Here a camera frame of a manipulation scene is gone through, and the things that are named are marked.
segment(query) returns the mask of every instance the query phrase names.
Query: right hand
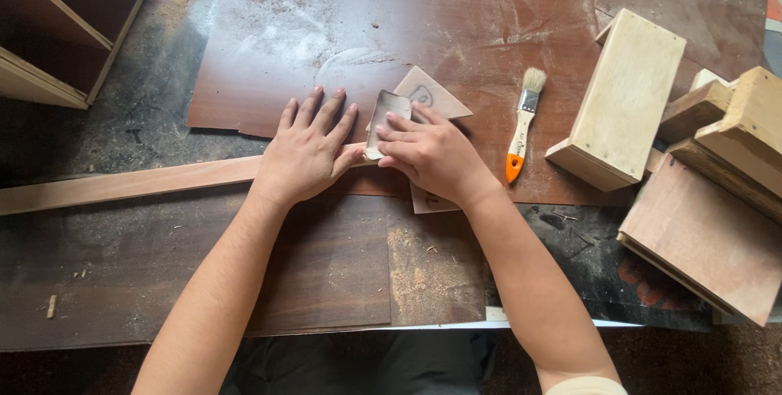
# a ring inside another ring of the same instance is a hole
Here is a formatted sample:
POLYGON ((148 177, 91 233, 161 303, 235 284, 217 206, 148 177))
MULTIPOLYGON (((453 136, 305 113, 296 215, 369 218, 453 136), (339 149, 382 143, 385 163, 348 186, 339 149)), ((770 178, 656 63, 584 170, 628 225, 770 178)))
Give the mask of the right hand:
POLYGON ((413 111, 429 121, 415 123, 394 112, 386 120, 398 130, 378 125, 380 167, 402 171, 416 185, 462 209, 479 202, 502 184, 484 164, 472 144, 453 123, 431 108, 413 102, 413 111))

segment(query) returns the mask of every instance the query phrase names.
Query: finger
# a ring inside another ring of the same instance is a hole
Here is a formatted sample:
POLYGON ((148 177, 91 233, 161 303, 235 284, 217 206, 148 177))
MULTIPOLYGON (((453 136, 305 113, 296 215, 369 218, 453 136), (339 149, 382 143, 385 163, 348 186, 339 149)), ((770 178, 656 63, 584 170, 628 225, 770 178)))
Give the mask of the finger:
POLYGON ((337 160, 334 160, 332 179, 336 180, 339 177, 342 177, 343 173, 346 173, 351 166, 363 160, 364 150, 361 148, 343 153, 341 156, 337 157, 337 160))
POLYGON ((398 160, 402 160, 407 164, 416 164, 417 162, 417 145, 414 143, 408 143, 405 141, 380 141, 378 142, 378 150, 387 156, 396 157, 398 160))
POLYGON ((385 156, 380 159, 380 161, 378 161, 378 166, 393 167, 394 169, 399 170, 401 173, 404 173, 414 183, 418 183, 418 171, 412 165, 409 165, 404 161, 397 159, 396 157, 385 156))
POLYGON ((386 122, 388 122, 389 125, 396 127, 396 129, 405 132, 419 130, 421 126, 421 124, 416 123, 409 119, 405 119, 404 117, 400 116, 396 112, 391 112, 391 111, 386 112, 386 122))
POLYGON ((332 132, 328 133, 328 140, 330 140, 334 146, 339 146, 345 141, 347 134, 350 132, 350 128, 353 127, 353 123, 356 121, 358 114, 358 105, 351 103, 345 110, 343 118, 339 120, 337 126, 332 129, 332 132))
POLYGON ((339 87, 334 92, 334 95, 328 98, 326 103, 321 106, 321 110, 318 111, 318 115, 312 121, 312 127, 320 130, 325 135, 328 127, 332 125, 334 114, 339 110, 343 100, 345 100, 345 88, 339 87))
POLYGON ((280 117, 280 126, 277 128, 277 132, 289 129, 293 125, 293 117, 296 116, 296 109, 299 107, 298 101, 290 99, 286 108, 282 110, 282 116, 280 117))
POLYGON ((448 120, 441 116, 439 112, 429 108, 428 106, 424 106, 417 101, 413 102, 413 111, 415 111, 419 116, 425 118, 432 125, 448 124, 448 120))
POLYGON ((415 143, 420 138, 420 134, 417 132, 402 132, 400 130, 393 130, 385 125, 377 125, 375 131, 377 131, 378 137, 384 141, 407 141, 409 143, 415 143))
POLYGON ((299 108, 299 112, 296 114, 296 120, 293 121, 293 127, 298 129, 307 129, 312 123, 312 113, 315 111, 315 107, 318 106, 318 102, 323 97, 323 87, 315 85, 312 89, 307 100, 299 108))

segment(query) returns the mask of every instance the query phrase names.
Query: left hand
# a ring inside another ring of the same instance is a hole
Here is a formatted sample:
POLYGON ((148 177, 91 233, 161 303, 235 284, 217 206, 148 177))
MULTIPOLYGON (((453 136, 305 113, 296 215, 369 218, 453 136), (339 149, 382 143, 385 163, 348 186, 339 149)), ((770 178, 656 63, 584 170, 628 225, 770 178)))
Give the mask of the left hand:
POLYGON ((300 109, 295 99, 288 102, 277 135, 261 159, 250 195, 260 195, 266 201, 289 209, 326 190, 363 158, 363 149, 337 155, 356 120, 356 104, 348 107, 337 126, 329 132, 334 114, 345 100, 345 88, 338 88, 313 119, 322 97, 323 87, 318 85, 300 109))

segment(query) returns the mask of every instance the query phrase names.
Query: dark pants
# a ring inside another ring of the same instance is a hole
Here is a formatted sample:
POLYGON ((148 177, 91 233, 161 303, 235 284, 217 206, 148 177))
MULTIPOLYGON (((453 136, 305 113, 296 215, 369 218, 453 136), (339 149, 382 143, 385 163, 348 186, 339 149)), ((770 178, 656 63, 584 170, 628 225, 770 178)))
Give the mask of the dark pants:
POLYGON ((336 345, 329 334, 243 340, 220 393, 477 395, 494 363, 491 331, 385 331, 379 335, 383 353, 349 354, 352 357, 335 353, 345 348, 336 345))

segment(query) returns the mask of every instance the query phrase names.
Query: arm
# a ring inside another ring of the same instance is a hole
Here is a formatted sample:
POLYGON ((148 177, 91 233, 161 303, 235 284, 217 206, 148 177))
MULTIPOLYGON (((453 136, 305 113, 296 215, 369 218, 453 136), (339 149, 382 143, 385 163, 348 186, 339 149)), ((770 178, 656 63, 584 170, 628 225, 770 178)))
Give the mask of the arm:
POLYGON ((174 304, 144 360, 134 393, 220 389, 288 210, 334 184, 362 156, 358 149, 335 157, 353 126, 356 105, 328 133, 345 90, 338 88, 313 120, 322 96, 323 87, 316 87, 298 113, 297 101, 288 102, 247 200, 174 304))
POLYGON ((430 125, 391 115, 399 131, 378 127, 387 156, 421 188, 467 214, 494 273, 507 320, 535 362, 545 393, 578 376, 619 382, 611 357, 576 290, 507 197, 470 142, 434 110, 414 103, 430 125))

